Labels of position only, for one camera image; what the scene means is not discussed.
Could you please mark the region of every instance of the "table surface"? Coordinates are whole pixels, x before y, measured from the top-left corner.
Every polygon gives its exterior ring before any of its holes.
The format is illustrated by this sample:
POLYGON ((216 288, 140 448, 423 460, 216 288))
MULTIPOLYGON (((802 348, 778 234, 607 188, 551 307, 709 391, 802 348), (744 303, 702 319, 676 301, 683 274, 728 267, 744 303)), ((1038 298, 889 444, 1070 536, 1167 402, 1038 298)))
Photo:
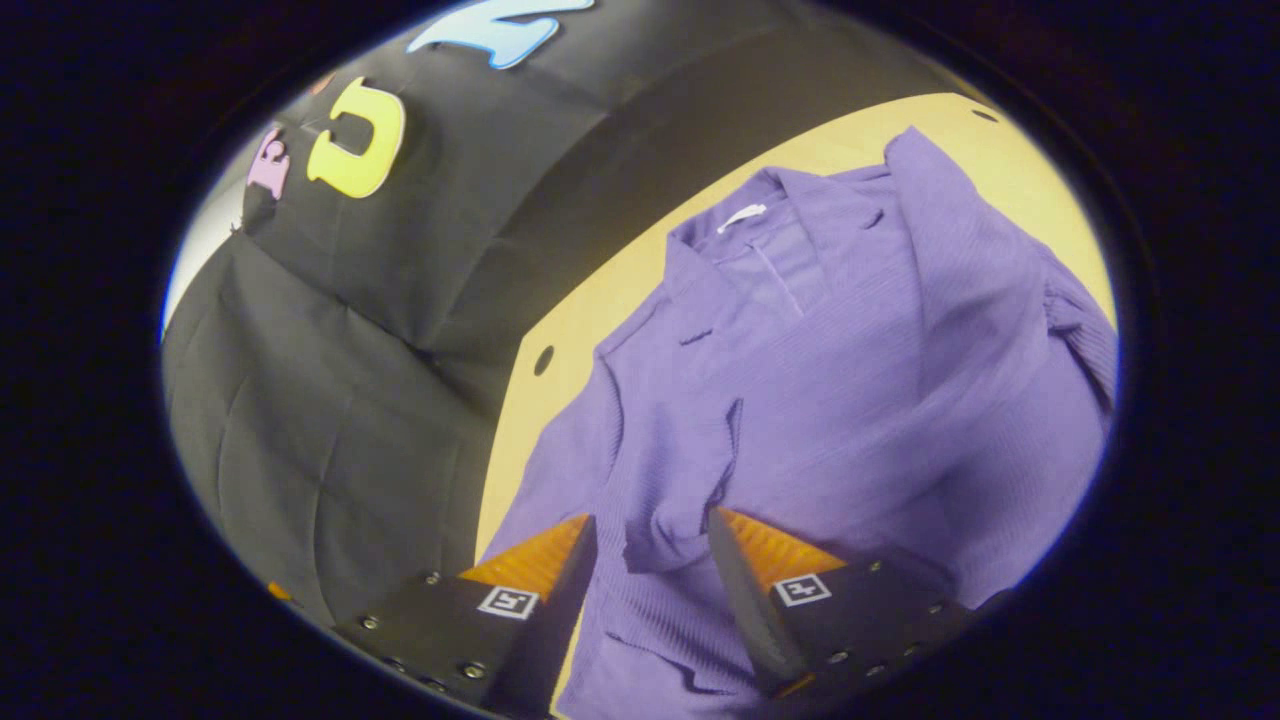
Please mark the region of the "table surface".
MULTIPOLYGON (((730 172, 631 241, 525 334, 498 419, 485 478, 476 560, 493 539, 547 423, 586 386, 591 352, 662 279, 667 233, 721 201, 765 165, 832 174, 884 161, 884 146, 915 126, 946 151, 978 192, 1048 245, 1080 278, 1115 327, 1115 304, 1102 250, 1084 210, 1027 133, 1001 113, 954 94, 895 100, 818 126, 730 172), (997 122, 984 119, 984 113, 997 122), (534 365, 547 347, 550 364, 534 365)), ((552 707, 572 671, 577 628, 552 707)), ((557 717, 564 717, 553 712, 557 717)))

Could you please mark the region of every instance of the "ribbed fabric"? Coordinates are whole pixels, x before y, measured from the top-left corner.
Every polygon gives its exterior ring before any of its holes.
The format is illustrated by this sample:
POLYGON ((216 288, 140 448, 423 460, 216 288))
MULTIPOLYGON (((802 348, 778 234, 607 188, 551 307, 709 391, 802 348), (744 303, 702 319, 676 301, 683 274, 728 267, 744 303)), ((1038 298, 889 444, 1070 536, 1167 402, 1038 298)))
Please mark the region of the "ribbed fabric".
POLYGON ((1115 365, 1083 286, 914 128, 883 165, 765 168, 671 233, 486 556, 595 514, 570 717, 758 711, 709 507, 837 557, 891 550, 975 607, 1079 505, 1115 365))

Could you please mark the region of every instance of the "clothing tag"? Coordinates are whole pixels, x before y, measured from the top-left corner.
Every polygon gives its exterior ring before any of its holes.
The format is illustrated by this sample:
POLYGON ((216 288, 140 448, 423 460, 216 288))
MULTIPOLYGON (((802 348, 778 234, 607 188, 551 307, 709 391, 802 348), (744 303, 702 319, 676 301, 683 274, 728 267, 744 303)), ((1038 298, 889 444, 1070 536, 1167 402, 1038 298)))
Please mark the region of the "clothing tag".
POLYGON ((745 220, 748 218, 754 218, 756 215, 763 215, 767 209, 768 208, 765 208, 764 205, 748 205, 746 208, 742 208, 737 213, 733 213, 733 215, 730 219, 724 220, 723 225, 716 228, 716 233, 717 234, 724 234, 724 228, 732 225, 733 223, 736 223, 739 220, 745 220))

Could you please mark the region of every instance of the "yellow letter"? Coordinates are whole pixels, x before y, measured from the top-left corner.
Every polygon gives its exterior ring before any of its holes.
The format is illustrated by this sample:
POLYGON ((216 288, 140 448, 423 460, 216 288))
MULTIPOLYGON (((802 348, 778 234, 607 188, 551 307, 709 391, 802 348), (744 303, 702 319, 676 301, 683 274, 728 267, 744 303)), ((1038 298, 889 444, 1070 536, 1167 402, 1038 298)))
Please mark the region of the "yellow letter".
POLYGON ((404 140, 404 104, 390 92, 365 87, 364 79, 353 79, 342 91, 329 119, 349 113, 369 120, 374 126, 369 149, 364 155, 352 155, 330 141, 332 132, 324 131, 307 160, 307 179, 323 179, 348 197, 369 197, 383 186, 404 140))

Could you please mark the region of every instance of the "blue letter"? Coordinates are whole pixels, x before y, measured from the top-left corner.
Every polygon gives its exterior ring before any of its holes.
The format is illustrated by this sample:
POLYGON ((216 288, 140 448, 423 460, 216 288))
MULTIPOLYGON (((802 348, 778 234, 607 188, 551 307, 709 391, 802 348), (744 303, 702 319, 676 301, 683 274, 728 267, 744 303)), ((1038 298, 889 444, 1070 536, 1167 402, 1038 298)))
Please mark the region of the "blue letter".
POLYGON ((559 22, 539 18, 530 23, 512 23, 503 18, 534 13, 582 10, 595 0, 485 0, 444 15, 431 23, 408 44, 407 53, 434 42, 466 45, 489 51, 489 67, 504 70, 538 50, 556 35, 559 22))

